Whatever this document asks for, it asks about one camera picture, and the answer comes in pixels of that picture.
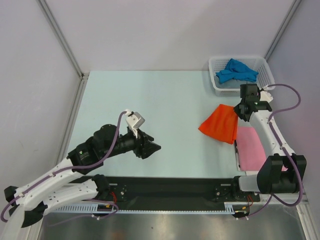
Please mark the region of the orange t shirt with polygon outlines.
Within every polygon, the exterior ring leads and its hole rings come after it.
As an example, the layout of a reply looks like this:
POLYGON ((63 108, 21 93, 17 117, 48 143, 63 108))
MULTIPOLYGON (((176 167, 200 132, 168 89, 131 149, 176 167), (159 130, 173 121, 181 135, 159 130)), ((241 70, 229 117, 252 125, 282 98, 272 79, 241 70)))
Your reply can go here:
POLYGON ((220 104, 198 130, 210 138, 232 145, 237 138, 238 115, 233 106, 220 104))

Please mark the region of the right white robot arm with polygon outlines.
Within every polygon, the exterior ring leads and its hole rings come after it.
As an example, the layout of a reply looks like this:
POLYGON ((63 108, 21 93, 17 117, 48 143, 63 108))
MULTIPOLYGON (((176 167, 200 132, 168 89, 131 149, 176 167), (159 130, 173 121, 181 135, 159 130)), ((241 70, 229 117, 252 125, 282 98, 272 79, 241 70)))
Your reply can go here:
POLYGON ((307 160, 289 146, 275 121, 275 115, 297 108, 272 110, 269 100, 263 100, 273 85, 259 88, 257 84, 240 86, 241 101, 233 111, 255 129, 262 144, 266 160, 256 175, 237 177, 237 184, 230 188, 231 196, 242 201, 249 192, 270 195, 285 206, 293 207, 303 199, 303 177, 307 160))

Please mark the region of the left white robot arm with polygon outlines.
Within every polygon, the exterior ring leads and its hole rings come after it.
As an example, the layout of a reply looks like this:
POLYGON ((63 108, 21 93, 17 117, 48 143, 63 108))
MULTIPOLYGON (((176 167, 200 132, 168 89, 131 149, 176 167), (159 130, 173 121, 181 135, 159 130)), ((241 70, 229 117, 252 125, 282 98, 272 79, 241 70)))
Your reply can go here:
POLYGON ((103 166, 109 157, 133 152, 136 157, 146 159, 161 149, 154 138, 144 131, 129 128, 122 135, 119 128, 112 124, 102 126, 43 176, 23 187, 8 186, 4 190, 8 204, 0 213, 1 221, 8 221, 5 213, 13 215, 21 209, 21 227, 26 228, 62 206, 78 201, 107 199, 111 188, 102 174, 96 174, 77 186, 63 186, 103 166))

